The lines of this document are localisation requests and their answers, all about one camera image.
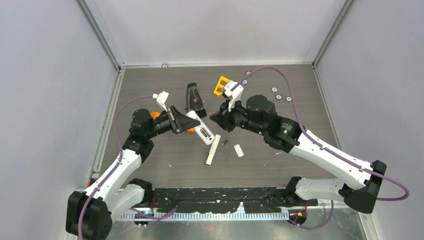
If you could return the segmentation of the white remote control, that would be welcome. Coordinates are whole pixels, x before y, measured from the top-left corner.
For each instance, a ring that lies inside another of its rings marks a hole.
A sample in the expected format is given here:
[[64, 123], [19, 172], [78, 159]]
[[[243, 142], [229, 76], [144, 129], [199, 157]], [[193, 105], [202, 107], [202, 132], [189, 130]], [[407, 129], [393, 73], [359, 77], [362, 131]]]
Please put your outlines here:
[[208, 146], [211, 145], [215, 140], [215, 135], [205, 125], [202, 119], [197, 115], [194, 110], [189, 111], [186, 116], [195, 119], [200, 122], [200, 125], [194, 127], [194, 132], [202, 139], [202, 141]]

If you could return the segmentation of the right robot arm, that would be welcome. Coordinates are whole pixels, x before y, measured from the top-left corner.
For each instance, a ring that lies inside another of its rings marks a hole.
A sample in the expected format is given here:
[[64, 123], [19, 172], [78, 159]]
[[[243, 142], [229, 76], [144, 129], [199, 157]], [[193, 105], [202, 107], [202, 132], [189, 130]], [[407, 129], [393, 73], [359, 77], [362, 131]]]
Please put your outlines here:
[[291, 205], [311, 199], [344, 202], [351, 209], [374, 211], [387, 165], [355, 158], [319, 139], [310, 130], [302, 131], [298, 122], [279, 116], [276, 106], [263, 95], [241, 101], [226, 100], [209, 118], [227, 132], [236, 127], [259, 134], [271, 148], [304, 158], [325, 169], [332, 179], [294, 176], [286, 186], [285, 198]]

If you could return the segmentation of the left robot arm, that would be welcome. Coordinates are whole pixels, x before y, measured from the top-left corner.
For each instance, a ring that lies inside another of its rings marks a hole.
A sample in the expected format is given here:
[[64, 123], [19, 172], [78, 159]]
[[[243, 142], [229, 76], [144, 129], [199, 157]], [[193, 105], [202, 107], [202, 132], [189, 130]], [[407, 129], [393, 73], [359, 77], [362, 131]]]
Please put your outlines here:
[[109, 168], [84, 191], [74, 191], [67, 201], [65, 230], [80, 240], [104, 240], [113, 223], [131, 207], [148, 207], [153, 202], [152, 184], [134, 178], [120, 187], [150, 155], [152, 139], [166, 132], [179, 134], [201, 125], [201, 118], [170, 106], [153, 118], [144, 108], [132, 115], [129, 136]]

